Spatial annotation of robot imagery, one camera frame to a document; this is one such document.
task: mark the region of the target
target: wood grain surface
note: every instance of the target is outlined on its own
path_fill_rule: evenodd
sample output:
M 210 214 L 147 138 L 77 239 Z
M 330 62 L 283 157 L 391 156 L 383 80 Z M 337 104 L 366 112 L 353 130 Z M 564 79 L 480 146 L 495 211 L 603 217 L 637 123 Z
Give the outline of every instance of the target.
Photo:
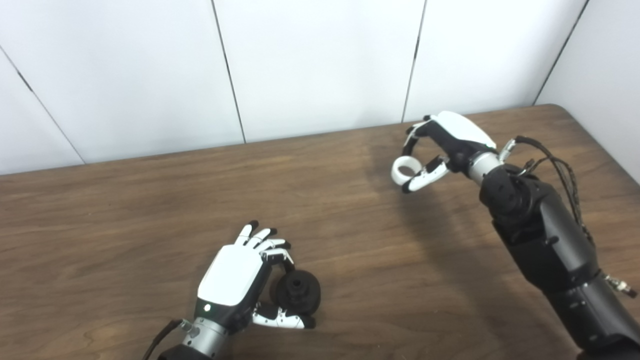
M 527 135 L 571 163 L 601 265 L 640 287 L 640 189 L 567 112 L 469 117 L 499 146 Z M 215 253 L 258 219 L 320 280 L 318 326 L 251 325 L 225 359 L 574 359 L 472 181 L 449 174 L 411 195 L 391 181 L 407 127 L 0 177 L 0 358 L 139 359 L 193 314 Z M 423 140 L 415 153 L 436 152 Z M 511 161 L 533 157 L 523 145 Z M 559 184 L 548 164 L 538 174 Z M 622 302 L 640 320 L 640 301 Z

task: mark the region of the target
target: cable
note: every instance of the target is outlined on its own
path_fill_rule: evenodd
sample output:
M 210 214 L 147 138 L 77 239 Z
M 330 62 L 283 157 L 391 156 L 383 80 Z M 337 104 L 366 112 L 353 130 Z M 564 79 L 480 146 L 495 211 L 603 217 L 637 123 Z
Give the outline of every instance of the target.
M 531 145 L 539 149 L 546 155 L 545 158 L 535 161 L 534 163 L 527 162 L 527 164 L 525 165 L 525 173 L 533 172 L 540 164 L 547 160 L 549 160 L 551 164 L 553 164 L 558 176 L 560 177 L 560 182 L 562 182 L 563 188 L 566 192 L 567 199 L 569 205 L 571 206 L 571 211 L 573 213 L 573 218 L 575 219 L 576 224 L 580 226 L 582 232 L 585 234 L 589 242 L 593 243 L 593 237 L 591 236 L 589 229 L 587 229 L 586 225 L 584 225 L 584 221 L 582 221 L 582 210 L 580 209 L 578 185 L 575 177 L 575 172 L 573 172 L 572 167 L 566 161 L 555 157 L 544 145 L 542 145 L 542 143 L 535 139 L 528 138 L 526 136 L 516 136 L 515 141 L 516 143 L 526 143 L 528 145 Z M 564 170 L 566 170 L 569 174 L 568 179 Z
M 148 360 L 156 346 L 160 344 L 160 341 L 162 341 L 162 339 L 164 339 L 164 337 L 172 332 L 175 328 L 180 326 L 180 324 L 182 324 L 182 319 L 171 320 L 168 324 L 166 324 L 164 329 L 160 330 L 160 332 L 158 332 L 158 335 L 156 335 L 153 341 L 151 341 L 151 345 L 149 345 L 149 348 L 147 349 L 147 352 L 145 352 L 145 355 L 142 357 L 142 360 Z

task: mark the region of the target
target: back of robotic hand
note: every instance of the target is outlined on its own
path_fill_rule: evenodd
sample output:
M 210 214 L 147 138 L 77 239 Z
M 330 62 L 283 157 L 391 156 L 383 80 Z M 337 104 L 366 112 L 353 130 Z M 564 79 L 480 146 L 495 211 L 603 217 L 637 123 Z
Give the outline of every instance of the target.
M 187 332 L 180 345 L 164 351 L 160 360 L 210 360 L 216 357 L 226 339 L 249 323 L 289 329 L 312 329 L 311 314 L 319 305 L 319 284 L 313 275 L 295 271 L 283 239 L 272 239 L 276 229 L 255 234 L 258 221 L 245 225 L 233 244 L 223 246 L 198 287 L 194 322 L 172 320 L 154 339 L 143 360 L 173 329 Z M 287 274 L 278 283 L 284 294 L 279 299 L 296 306 L 284 309 L 259 302 L 273 265 L 283 264 Z M 293 290 L 293 300 L 287 295 Z

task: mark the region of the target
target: robotic arm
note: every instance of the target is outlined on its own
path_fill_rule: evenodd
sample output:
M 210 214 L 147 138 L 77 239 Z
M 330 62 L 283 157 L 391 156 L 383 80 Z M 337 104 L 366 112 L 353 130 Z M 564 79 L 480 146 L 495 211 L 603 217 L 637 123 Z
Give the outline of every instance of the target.
M 245 225 L 235 243 L 223 246 L 200 281 L 194 322 L 172 320 L 153 340 L 143 360 L 177 327 L 186 331 L 180 345 L 169 348 L 159 360 L 211 360 L 226 339 L 249 323 L 288 329 L 313 329 L 311 314 L 320 302 L 317 279 L 295 270 L 283 239 L 270 239 L 276 229 L 263 229 L 252 236 L 258 221 Z M 259 302 L 273 265 L 287 272 L 278 283 L 278 303 Z
M 518 136 L 498 152 L 491 138 L 469 119 L 443 111 L 425 117 L 407 131 L 402 156 L 391 176 L 405 193 L 414 192 L 448 172 L 462 172 L 480 186 L 480 201 L 489 209 L 493 226 L 524 277 L 540 289 L 574 342 L 579 359 L 639 359 L 640 326 L 616 298 L 614 290 L 637 294 L 626 283 L 602 272 L 591 235 L 582 223 L 571 168 L 536 140 Z M 411 157 L 419 138 L 431 137 L 445 152 L 427 165 Z M 505 163 L 519 143 L 533 145 L 545 158 L 524 168 Z M 568 187 L 571 213 L 554 188 L 531 172 L 542 162 L 553 163 Z M 413 176 L 400 172 L 413 170 Z

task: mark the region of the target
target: black plastic part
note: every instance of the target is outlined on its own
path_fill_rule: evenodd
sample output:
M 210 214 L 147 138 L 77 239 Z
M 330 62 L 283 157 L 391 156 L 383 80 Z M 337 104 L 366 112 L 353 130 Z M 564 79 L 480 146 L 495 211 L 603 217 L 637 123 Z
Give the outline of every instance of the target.
M 577 360 L 638 360 L 640 348 L 633 341 L 623 340 L 593 352 L 583 352 Z
M 300 320 L 302 324 L 305 326 L 305 329 L 315 329 L 316 328 L 316 319 L 312 318 L 309 315 L 298 315 L 300 316 Z
M 545 295 L 575 343 L 587 352 L 623 340 L 640 344 L 640 327 L 601 275 L 568 291 Z
M 506 165 L 490 172 L 482 183 L 481 200 L 524 277 L 544 293 L 585 350 L 581 359 L 617 359 L 610 355 L 621 344 L 640 348 L 640 326 L 602 277 L 595 246 L 558 193 L 536 178 L 515 174 Z M 500 186 L 520 198 L 516 206 L 504 198 L 489 200 L 496 199 Z
M 278 310 L 279 308 L 276 305 L 265 304 L 261 302 L 260 307 L 258 307 L 255 312 L 258 315 L 263 316 L 264 318 L 275 320 L 276 318 L 278 318 Z
M 271 265 L 264 263 L 242 301 L 235 306 L 213 304 L 197 298 L 193 317 L 211 320 L 227 329 L 230 335 L 244 329 L 251 322 L 253 308 L 271 275 L 271 270 Z M 205 310 L 206 305 L 210 305 L 208 311 Z
M 273 302 L 287 313 L 310 316 L 320 306 L 320 282 L 304 270 L 289 272 L 278 281 Z
M 211 357 L 183 344 L 168 348 L 158 356 L 158 360 L 211 360 Z
M 409 181 L 407 181 L 406 183 L 402 184 L 402 193 L 412 193 L 412 191 L 409 190 L 409 185 L 411 185 L 411 179 L 409 179 Z
M 442 160 L 442 158 L 440 156 L 436 156 L 435 158 L 433 158 L 433 160 L 429 161 L 427 163 L 427 165 L 425 165 L 427 172 L 433 172 L 435 169 L 437 169 L 440 164 L 442 164 L 444 161 Z
M 506 215 L 513 219 L 516 211 L 522 212 L 527 198 L 526 187 L 519 189 L 514 181 L 514 173 L 518 168 L 508 166 L 497 167 L 484 176 L 480 189 L 480 201 L 492 211 L 494 217 Z

